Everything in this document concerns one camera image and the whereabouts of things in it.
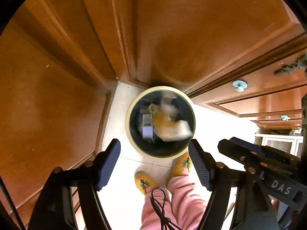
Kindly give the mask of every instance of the white tile floor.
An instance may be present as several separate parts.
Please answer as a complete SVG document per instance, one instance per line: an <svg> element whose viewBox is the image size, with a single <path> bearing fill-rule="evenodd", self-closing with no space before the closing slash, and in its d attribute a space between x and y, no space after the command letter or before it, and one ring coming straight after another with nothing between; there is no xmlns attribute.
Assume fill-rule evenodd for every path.
<svg viewBox="0 0 307 230"><path fill-rule="evenodd" d="M103 138L102 150L107 148L113 138L119 139L121 143L120 157L115 165L109 183L98 193L105 215L113 230L139 229L141 226L144 196L135 186L134 174L138 171L146 171L161 186L165 186L172 166L172 161L157 161L142 157L128 141L125 133L126 112L134 98L142 91L144 90L125 83L119 84L113 99ZM218 152L217 144L221 139L229 139L233 136L253 143L254 134L257 131L256 124L198 105L194 105L193 109L196 116L194 138L198 140L205 151L212 154L216 161L221 161L232 169L242 170L243 166L241 164ZM194 169L190 175L200 185ZM198 186L198 190L203 198L206 200L209 199L210 192L204 187ZM233 198L235 193L236 190L232 190L231 198ZM230 221L231 215L227 218L228 226L230 225Z"/></svg>

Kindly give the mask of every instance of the leg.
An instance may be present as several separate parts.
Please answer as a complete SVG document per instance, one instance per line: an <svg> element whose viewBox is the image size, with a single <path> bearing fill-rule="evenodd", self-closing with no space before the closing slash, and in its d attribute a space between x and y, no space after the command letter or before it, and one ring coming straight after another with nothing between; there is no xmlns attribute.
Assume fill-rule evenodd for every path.
<svg viewBox="0 0 307 230"><path fill-rule="evenodd" d="M159 230L161 229L161 221L156 212L154 211L151 202L151 191L153 190L153 197L163 205L164 194L161 190L157 190L159 187L157 182L147 173L139 172L135 175L135 184L137 188L145 195L145 203L142 212L142 226L141 230ZM172 203L169 200L168 193L165 198L165 217L171 219L171 221L177 225L177 221L172 214Z"/></svg>
<svg viewBox="0 0 307 230"><path fill-rule="evenodd" d="M173 214L182 230L197 229L207 206L194 192L195 184L188 176L191 167L191 158L186 152L175 161L167 186L172 194Z"/></svg>

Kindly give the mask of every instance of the blue gripper pad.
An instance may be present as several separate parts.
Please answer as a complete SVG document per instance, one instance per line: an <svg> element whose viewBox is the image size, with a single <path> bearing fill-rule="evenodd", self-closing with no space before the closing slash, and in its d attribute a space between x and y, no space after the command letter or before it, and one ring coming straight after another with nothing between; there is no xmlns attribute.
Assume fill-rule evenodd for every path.
<svg viewBox="0 0 307 230"><path fill-rule="evenodd" d="M250 151L254 151L256 152L259 156L265 156L265 153L262 151L261 147L256 145L256 144L251 144L247 141L244 141L240 138L237 137L232 137L231 139L229 139L229 141L241 145L247 149L249 149Z"/></svg>
<svg viewBox="0 0 307 230"><path fill-rule="evenodd" d="M211 181L215 174L214 158L210 153L203 151L196 139L190 141L188 150L202 186L206 187L208 191L212 191Z"/></svg>
<svg viewBox="0 0 307 230"><path fill-rule="evenodd" d="M100 191L108 184L119 154L120 142L118 139L113 139L107 149L98 153L94 159L94 166L98 169L98 181L96 184L97 191Z"/></svg>

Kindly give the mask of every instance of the pink pants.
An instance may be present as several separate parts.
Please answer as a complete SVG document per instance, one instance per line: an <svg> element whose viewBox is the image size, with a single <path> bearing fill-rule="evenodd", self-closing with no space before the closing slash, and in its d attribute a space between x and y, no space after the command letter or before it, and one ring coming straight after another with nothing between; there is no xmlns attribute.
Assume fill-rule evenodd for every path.
<svg viewBox="0 0 307 230"><path fill-rule="evenodd" d="M196 229L207 205L200 195L194 193L194 187L195 184L188 176L173 177L167 186L172 194L172 201L166 193L165 217L170 218L182 230ZM145 195L141 230L160 230L160 218L151 205L150 197L151 193ZM164 194L161 190L154 190L153 197L163 204Z"/></svg>

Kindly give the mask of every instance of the garbage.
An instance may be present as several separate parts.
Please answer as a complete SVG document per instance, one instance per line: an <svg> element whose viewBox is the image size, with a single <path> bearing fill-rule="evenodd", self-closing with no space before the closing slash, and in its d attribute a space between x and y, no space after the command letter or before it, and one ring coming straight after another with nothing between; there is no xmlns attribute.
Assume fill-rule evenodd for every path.
<svg viewBox="0 0 307 230"><path fill-rule="evenodd" d="M139 132L143 139L155 142L157 137L165 142L181 141L192 136L187 121L176 120L179 110L171 104L177 95L172 92L163 92L160 104L142 106L139 116Z"/></svg>

